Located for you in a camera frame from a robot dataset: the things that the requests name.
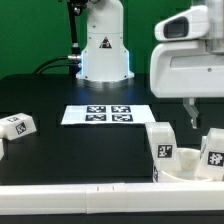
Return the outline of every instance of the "cable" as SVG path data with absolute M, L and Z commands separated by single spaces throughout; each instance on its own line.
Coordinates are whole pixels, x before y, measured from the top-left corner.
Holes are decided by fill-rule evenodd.
M 37 75 L 38 72 L 39 72 L 40 70 L 42 70 L 44 67 L 46 67 L 47 65 L 52 64 L 52 63 L 57 62 L 57 61 L 63 61 L 63 60 L 68 60 L 68 57 L 66 57 L 66 56 L 63 56 L 63 57 L 57 57 L 57 58 L 53 58 L 53 59 L 51 59 L 51 60 L 49 60 L 49 61 L 46 61 L 46 62 L 44 62 L 42 65 L 40 65 L 39 67 L 37 67 L 37 68 L 34 70 L 33 75 Z
M 39 71 L 38 75 L 42 74 L 44 71 L 52 68 L 59 68 L 59 67 L 69 67 L 69 65 L 52 65 L 52 66 L 47 66 L 43 68 L 42 70 Z

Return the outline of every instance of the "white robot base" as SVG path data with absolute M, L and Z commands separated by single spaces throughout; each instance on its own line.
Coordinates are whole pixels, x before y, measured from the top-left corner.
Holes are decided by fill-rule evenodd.
M 94 88 L 115 88 L 133 83 L 129 52 L 123 44 L 123 6 L 119 0 L 87 5 L 87 45 L 77 83 Z

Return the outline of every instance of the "white block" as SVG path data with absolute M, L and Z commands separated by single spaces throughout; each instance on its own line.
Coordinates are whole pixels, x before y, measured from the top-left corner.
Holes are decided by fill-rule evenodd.
M 88 185 L 87 213 L 125 212 L 125 184 Z
M 36 131 L 33 118 L 22 113 L 0 119 L 0 127 L 4 130 L 3 137 L 8 140 L 13 140 Z
M 127 184 L 127 212 L 224 209 L 224 183 Z
M 0 187 L 0 215 L 86 213 L 86 185 Z
M 211 128 L 203 142 L 196 177 L 222 181 L 224 175 L 224 130 Z
M 0 139 L 0 161 L 4 156 L 3 141 Z
M 181 170 L 176 138 L 168 122 L 146 123 L 154 164 L 158 171 Z

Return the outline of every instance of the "white foam block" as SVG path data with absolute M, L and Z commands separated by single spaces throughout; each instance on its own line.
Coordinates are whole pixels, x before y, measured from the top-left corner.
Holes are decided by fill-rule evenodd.
M 62 125 L 155 122 L 148 105 L 67 106 Z
M 224 183 L 126 184 L 127 212 L 223 210 Z
M 4 156 L 4 148 L 3 148 L 3 141 L 0 139 L 0 161 L 2 160 Z
M 0 187 L 0 215 L 86 213 L 86 185 Z
M 158 171 L 181 170 L 176 138 L 168 122 L 146 123 L 154 164 Z
M 36 131 L 33 118 L 26 114 L 16 114 L 0 119 L 0 127 L 4 130 L 4 138 L 13 140 Z
M 211 128 L 202 145 L 201 159 L 195 176 L 222 181 L 224 175 L 224 130 Z
M 87 213 L 125 212 L 125 184 L 89 185 L 86 190 Z

